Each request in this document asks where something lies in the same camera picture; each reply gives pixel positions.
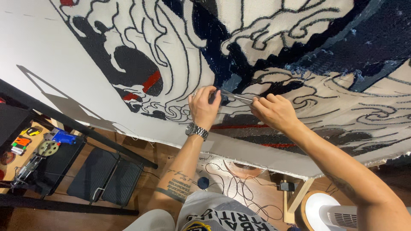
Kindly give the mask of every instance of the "wooden stand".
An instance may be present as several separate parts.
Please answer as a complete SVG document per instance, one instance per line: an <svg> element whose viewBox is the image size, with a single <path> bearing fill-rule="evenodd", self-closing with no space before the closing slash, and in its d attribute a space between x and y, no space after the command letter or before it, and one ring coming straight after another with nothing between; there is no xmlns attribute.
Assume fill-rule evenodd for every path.
<svg viewBox="0 0 411 231"><path fill-rule="evenodd" d="M288 191L283 192L283 221L285 223L295 224L294 212L313 182L314 178L310 178L307 181L301 180L294 193Z"/></svg>

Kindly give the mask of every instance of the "watch face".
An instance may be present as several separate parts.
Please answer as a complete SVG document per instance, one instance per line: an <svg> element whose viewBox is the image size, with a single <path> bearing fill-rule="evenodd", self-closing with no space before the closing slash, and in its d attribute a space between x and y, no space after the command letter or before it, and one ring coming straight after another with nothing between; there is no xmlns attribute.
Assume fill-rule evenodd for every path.
<svg viewBox="0 0 411 231"><path fill-rule="evenodd" d="M194 130L194 123L190 123L185 129L185 134L190 135Z"/></svg>

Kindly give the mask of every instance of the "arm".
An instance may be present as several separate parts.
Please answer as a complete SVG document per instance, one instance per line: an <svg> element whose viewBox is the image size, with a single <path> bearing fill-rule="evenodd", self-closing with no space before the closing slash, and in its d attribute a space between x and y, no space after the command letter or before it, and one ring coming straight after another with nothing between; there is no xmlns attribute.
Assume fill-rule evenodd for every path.
<svg viewBox="0 0 411 231"><path fill-rule="evenodd" d="M203 87L197 90L195 97L192 95L188 97L193 121L207 131L210 130L217 116L221 101L220 92L217 92L213 104L208 104L208 96L215 90L213 86ZM166 174L161 178L148 202L146 212L163 209L169 212L177 222L178 214L190 191L203 142L204 139L196 134L187 138Z"/></svg>
<svg viewBox="0 0 411 231"><path fill-rule="evenodd" d="M358 206L359 230L396 230L411 226L411 216L397 195L364 165L300 122L290 101L269 94L267 99L255 98L253 106L255 116L297 144Z"/></svg>

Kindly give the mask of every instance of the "forearm tattoo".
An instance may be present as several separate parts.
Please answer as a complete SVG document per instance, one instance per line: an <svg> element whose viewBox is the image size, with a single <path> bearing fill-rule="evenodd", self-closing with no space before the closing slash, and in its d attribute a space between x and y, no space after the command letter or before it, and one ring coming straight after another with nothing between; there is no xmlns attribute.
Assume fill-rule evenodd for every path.
<svg viewBox="0 0 411 231"><path fill-rule="evenodd" d="M163 188L156 188L157 192L161 192L171 198L173 198L176 201L179 201L181 203L184 203L188 193L190 192L190 187L191 187L191 179L188 178L187 176L182 174L181 171L174 171L169 169L169 172L175 172L176 178L173 178L169 181L169 184L167 185L167 189Z"/></svg>
<svg viewBox="0 0 411 231"><path fill-rule="evenodd" d="M324 175L333 182L333 184L339 188L348 198L351 200L355 200L356 198L356 192L354 191L353 187L346 182L345 180L336 177L333 174L330 174L329 172L323 171Z"/></svg>

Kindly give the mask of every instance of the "wristwatch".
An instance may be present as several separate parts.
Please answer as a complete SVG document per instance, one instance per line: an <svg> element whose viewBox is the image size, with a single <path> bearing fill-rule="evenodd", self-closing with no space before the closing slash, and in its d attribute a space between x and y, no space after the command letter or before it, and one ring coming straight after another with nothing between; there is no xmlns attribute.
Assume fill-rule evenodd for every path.
<svg viewBox="0 0 411 231"><path fill-rule="evenodd" d="M192 136L194 134L200 135L204 141L208 137L208 131L202 127L197 126L194 122L189 123L187 128L185 129L185 134L188 136Z"/></svg>

